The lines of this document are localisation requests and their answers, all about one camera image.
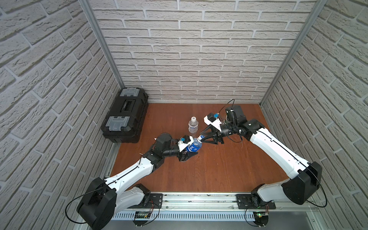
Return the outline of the clear bottle blue label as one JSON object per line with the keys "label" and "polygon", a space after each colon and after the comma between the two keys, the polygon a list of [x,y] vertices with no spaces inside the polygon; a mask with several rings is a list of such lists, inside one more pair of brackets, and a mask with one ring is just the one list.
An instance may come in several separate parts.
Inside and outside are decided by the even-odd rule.
{"label": "clear bottle blue label", "polygon": [[201,149],[202,145],[202,141],[200,141],[198,138],[194,138],[194,142],[190,146],[187,146],[186,150],[191,152],[198,152]]}

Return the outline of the clear labelled bottle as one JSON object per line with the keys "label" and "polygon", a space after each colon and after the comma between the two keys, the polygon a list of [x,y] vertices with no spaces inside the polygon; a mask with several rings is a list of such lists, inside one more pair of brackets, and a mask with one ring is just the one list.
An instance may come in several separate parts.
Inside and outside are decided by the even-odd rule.
{"label": "clear labelled bottle", "polygon": [[195,134],[198,131],[199,122],[196,117],[191,117],[191,120],[188,123],[188,130],[191,134]]}

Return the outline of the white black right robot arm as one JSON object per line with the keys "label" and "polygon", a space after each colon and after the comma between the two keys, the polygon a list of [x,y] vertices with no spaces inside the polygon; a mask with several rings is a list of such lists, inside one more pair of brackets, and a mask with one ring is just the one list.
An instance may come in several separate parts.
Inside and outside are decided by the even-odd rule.
{"label": "white black right robot arm", "polygon": [[223,124],[218,118],[205,117],[204,122],[211,132],[205,134],[203,142],[210,143],[210,139],[213,139],[213,144],[223,143],[224,137],[237,134],[262,149],[286,173],[287,180],[260,185],[252,191],[258,203],[290,200],[302,205],[320,188],[321,166],[291,151],[258,120]]}

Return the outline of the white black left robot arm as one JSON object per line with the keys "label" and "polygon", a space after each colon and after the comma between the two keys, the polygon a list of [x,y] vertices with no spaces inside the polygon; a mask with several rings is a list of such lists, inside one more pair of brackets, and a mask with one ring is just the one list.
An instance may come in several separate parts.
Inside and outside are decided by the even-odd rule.
{"label": "white black left robot arm", "polygon": [[115,214],[132,206],[146,205],[150,191],[135,183],[157,170],[167,157],[184,162],[197,155],[197,151],[189,149],[195,140],[188,135],[174,139],[168,133],[161,134],[132,166],[109,178],[94,179],[81,196],[77,213],[93,230],[101,230]]}

